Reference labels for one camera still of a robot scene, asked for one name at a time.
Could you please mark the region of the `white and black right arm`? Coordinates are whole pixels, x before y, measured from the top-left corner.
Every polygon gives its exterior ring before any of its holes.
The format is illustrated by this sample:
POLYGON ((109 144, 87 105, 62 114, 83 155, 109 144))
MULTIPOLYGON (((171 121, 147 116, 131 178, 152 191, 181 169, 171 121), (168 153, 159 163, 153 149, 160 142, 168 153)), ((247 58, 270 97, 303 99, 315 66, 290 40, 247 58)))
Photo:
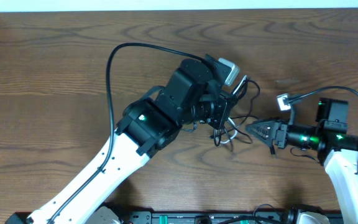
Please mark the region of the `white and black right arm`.
POLYGON ((293 146, 317 152, 316 160, 335 189, 344 223, 358 223, 358 137, 347 134, 348 103, 320 98, 316 126, 296 124, 293 118, 263 119, 246 126, 246 131, 266 144, 293 146))

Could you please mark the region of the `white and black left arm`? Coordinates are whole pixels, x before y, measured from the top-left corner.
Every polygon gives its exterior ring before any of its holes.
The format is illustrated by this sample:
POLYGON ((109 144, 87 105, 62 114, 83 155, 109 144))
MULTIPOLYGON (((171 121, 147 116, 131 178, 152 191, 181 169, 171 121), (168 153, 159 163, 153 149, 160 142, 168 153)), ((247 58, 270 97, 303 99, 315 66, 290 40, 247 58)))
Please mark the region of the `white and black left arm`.
POLYGON ((86 223, 132 173, 173 142, 183 125, 203 121, 221 129, 237 103, 231 86, 239 67, 224 58, 212 68, 185 59, 165 86, 152 87, 131 103, 91 162, 51 201, 33 212, 16 212, 7 223, 86 223))

